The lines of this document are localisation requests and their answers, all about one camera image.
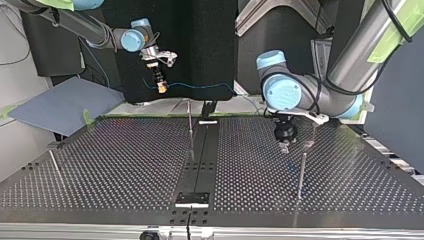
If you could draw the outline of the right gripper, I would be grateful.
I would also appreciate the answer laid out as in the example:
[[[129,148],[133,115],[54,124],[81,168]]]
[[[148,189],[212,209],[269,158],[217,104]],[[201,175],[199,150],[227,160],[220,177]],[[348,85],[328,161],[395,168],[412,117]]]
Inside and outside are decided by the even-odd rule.
[[[146,64],[147,68],[152,71],[153,80],[156,82],[158,86],[158,93],[164,94],[168,90],[168,86],[166,84],[165,75],[163,74],[161,64],[157,61],[148,62]]]

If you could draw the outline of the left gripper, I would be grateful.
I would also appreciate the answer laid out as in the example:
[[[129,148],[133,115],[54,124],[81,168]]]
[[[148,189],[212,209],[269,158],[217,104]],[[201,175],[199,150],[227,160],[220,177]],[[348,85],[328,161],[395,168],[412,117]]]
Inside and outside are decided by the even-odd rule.
[[[292,115],[279,114],[276,116],[274,136],[280,142],[279,147],[283,154],[289,153],[289,142],[293,142],[298,133],[293,119]]]

